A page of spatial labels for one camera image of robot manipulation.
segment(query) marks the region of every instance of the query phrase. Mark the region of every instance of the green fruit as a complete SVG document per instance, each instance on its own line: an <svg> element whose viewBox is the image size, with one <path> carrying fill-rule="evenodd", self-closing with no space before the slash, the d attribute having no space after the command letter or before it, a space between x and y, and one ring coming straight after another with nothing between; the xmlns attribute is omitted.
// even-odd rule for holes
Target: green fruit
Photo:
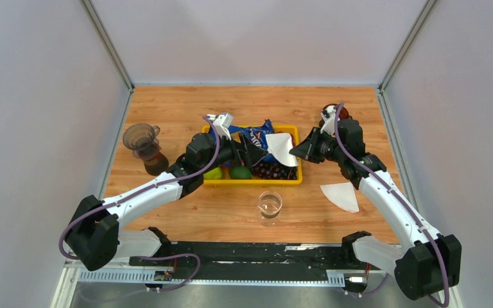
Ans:
<svg viewBox="0 0 493 308"><path fill-rule="evenodd" d="M210 170L207 173L203 174L203 178L205 180L219 180L224 176L224 171L222 171L222 168L217 167L214 168L213 170Z"/></svg>
<svg viewBox="0 0 493 308"><path fill-rule="evenodd" d="M245 166L233 167L230 170L230 177L234 180L250 180L252 172Z"/></svg>

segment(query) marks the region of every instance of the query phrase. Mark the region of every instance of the glass cup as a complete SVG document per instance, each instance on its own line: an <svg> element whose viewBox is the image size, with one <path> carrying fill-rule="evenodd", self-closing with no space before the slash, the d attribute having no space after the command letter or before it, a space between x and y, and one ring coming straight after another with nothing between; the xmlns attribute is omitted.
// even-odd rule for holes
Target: glass cup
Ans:
<svg viewBox="0 0 493 308"><path fill-rule="evenodd" d="M274 191L266 191L258 197L258 209L260 210L259 222L262 226L270 227L279 222L278 215L282 209L282 198Z"/></svg>

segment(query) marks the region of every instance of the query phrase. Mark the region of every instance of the black base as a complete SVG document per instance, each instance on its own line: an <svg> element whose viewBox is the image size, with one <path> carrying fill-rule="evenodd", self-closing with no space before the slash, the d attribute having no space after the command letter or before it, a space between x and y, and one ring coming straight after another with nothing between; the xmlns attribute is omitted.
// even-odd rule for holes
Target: black base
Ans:
<svg viewBox="0 0 493 308"><path fill-rule="evenodd" d="M157 228L150 228L162 241L156 257L195 253L201 259L196 279L327 281L326 270L364 270L360 261L344 263L341 246L318 246L308 250L288 250L300 243L222 243L169 242ZM169 266L169 261L145 261L130 258L131 266ZM179 258L173 278L185 279L196 267L193 258Z"/></svg>

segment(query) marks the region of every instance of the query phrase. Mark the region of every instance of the green lime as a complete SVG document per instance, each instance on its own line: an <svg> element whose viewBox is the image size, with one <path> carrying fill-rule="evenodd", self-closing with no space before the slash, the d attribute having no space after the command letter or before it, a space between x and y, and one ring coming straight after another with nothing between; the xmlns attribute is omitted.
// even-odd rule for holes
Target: green lime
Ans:
<svg viewBox="0 0 493 308"><path fill-rule="evenodd" d="M233 167L230 170L230 177L234 180L250 180L252 171L245 166Z"/></svg>

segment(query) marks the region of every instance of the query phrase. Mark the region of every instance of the blue snack bag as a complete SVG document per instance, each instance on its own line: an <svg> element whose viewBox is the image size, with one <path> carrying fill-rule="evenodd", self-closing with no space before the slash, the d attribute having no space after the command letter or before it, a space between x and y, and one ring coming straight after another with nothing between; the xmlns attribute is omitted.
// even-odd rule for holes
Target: blue snack bag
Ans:
<svg viewBox="0 0 493 308"><path fill-rule="evenodd" d="M229 132L231 135L234 133L241 132L245 136L247 136L252 143L254 143L258 148L267 150L267 140L265 136L268 133L275 133L273 129L273 125L269 119L265 120L265 123L262 126L249 126L249 127L238 127L234 125L229 126ZM209 130L209 134L214 136L214 132L212 129ZM272 154L267 155L264 159L264 162L276 162L277 159Z"/></svg>

